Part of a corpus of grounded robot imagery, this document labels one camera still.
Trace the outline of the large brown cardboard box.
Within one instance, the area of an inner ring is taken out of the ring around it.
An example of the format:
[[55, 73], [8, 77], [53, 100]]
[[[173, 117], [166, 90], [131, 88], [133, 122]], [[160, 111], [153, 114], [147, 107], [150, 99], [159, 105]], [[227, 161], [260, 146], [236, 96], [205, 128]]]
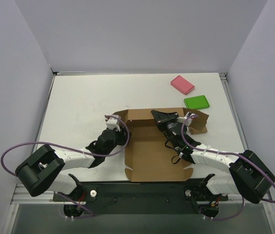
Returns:
[[177, 153], [165, 147], [166, 137], [158, 129], [151, 109], [127, 109], [115, 114], [131, 133], [124, 159], [124, 171], [131, 182], [187, 181], [192, 176], [190, 162], [171, 162]]

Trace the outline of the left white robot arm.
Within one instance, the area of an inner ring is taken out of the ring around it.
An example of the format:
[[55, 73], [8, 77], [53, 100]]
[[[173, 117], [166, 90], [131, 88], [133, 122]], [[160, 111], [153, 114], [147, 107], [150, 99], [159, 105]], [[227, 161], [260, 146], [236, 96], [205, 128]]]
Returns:
[[15, 170], [16, 176], [23, 183], [32, 197], [45, 191], [60, 192], [69, 200], [80, 198], [84, 189], [73, 174], [61, 171], [73, 168], [94, 168], [105, 161], [117, 146], [126, 146], [131, 134], [124, 127], [106, 129], [86, 147], [87, 155], [73, 151], [54, 150], [45, 144], [39, 147]]

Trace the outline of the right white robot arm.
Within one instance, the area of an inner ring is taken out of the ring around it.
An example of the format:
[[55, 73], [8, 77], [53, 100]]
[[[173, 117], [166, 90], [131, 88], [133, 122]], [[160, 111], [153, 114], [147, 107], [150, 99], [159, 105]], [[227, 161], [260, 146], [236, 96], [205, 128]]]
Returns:
[[165, 113], [151, 110], [156, 126], [166, 137], [169, 148], [180, 160], [202, 164], [226, 173], [226, 176], [211, 176], [205, 187], [213, 195], [240, 194], [247, 201], [258, 204], [269, 189], [275, 185], [275, 176], [252, 151], [231, 153], [214, 149], [192, 139], [186, 127], [198, 116], [188, 112], [180, 117], [177, 112]]

